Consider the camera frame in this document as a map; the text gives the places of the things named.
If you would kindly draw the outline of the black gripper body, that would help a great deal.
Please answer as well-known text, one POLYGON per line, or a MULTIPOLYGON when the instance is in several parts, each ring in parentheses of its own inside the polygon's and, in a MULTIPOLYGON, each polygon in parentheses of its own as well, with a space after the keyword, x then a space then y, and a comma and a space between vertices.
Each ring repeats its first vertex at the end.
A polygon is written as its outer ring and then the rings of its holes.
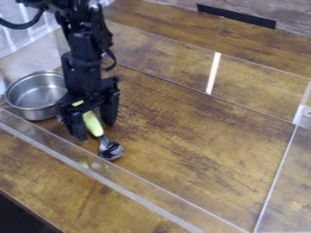
POLYGON ((58 114, 64 122, 66 113, 86 113, 93 108, 100 108, 101 97, 118 92, 118 78, 101 77, 101 60, 77 59, 70 52, 61 56, 61 69, 66 94, 57 103, 58 114))

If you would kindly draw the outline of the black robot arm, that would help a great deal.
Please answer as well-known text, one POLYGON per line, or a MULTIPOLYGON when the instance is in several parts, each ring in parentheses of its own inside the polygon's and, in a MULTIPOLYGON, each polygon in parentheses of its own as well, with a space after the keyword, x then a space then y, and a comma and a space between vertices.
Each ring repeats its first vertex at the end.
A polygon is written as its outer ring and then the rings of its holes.
POLYGON ((61 55, 61 71, 66 93, 57 102, 57 115, 70 135, 88 139, 82 115, 101 111, 101 119, 113 124, 118 105, 118 78, 101 75, 113 70, 101 60, 110 56, 113 34, 104 22, 98 0, 16 0, 38 12, 54 15, 69 46, 61 55))

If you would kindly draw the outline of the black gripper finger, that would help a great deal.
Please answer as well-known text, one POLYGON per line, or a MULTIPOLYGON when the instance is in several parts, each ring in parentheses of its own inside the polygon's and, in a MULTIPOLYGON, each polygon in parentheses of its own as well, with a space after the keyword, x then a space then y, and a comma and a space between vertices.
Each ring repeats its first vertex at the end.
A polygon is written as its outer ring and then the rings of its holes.
POLYGON ((86 125, 81 113, 66 113, 64 116, 64 125, 66 126, 70 135, 80 141, 88 139, 86 125))
POLYGON ((118 92, 113 92, 101 97, 100 114, 105 125, 112 126, 117 119, 118 92))

